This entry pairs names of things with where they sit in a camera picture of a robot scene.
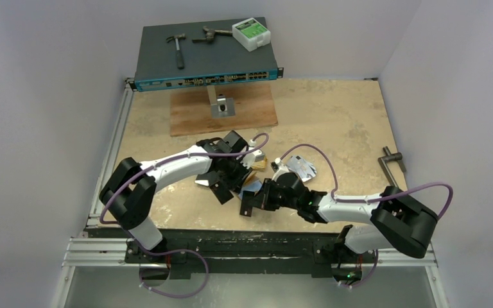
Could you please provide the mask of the orange leather card holder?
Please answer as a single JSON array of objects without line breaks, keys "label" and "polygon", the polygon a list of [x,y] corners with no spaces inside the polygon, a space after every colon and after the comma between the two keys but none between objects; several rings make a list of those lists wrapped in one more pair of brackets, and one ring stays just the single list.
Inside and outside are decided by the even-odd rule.
[{"label": "orange leather card holder", "polygon": [[242,200],[245,191],[256,193],[258,190],[260,190],[262,184],[263,181],[258,177],[257,171],[251,172],[251,174],[247,176],[245,182],[243,183],[238,193],[238,198]]}]

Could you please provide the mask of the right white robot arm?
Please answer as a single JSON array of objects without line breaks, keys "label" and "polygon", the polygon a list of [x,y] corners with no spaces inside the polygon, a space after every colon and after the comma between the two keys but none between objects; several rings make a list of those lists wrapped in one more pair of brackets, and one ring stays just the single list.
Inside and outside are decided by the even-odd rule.
[{"label": "right white robot arm", "polygon": [[251,216],[254,208],[275,211],[283,207],[295,210],[309,223],[352,223],[334,245],[336,256],[343,261],[386,248],[422,259],[439,220],[433,210],[394,186],[380,194],[335,200],[328,192],[309,189],[292,172],[265,179],[257,192],[243,192],[240,213]]}]

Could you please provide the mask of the single black card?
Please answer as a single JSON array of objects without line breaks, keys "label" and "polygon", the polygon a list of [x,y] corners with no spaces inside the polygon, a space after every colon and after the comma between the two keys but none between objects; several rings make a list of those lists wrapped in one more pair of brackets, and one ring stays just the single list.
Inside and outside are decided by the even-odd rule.
[{"label": "single black card", "polygon": [[228,187],[221,182],[217,182],[209,188],[221,205],[227,203],[234,197],[234,195],[229,191]]}]

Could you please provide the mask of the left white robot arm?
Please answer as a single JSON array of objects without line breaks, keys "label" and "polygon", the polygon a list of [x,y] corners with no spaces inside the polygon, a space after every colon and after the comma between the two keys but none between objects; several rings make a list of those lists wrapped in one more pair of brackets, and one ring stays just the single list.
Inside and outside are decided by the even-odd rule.
[{"label": "left white robot arm", "polygon": [[138,162],[124,158],[99,192],[102,214],[111,213],[114,223],[141,247],[149,262],[166,253],[165,238],[149,217],[153,197],[162,189],[195,176],[207,181],[220,204],[241,192],[254,163],[264,157],[265,141],[247,141],[234,130],[223,138],[196,142],[184,151],[157,160]]}]

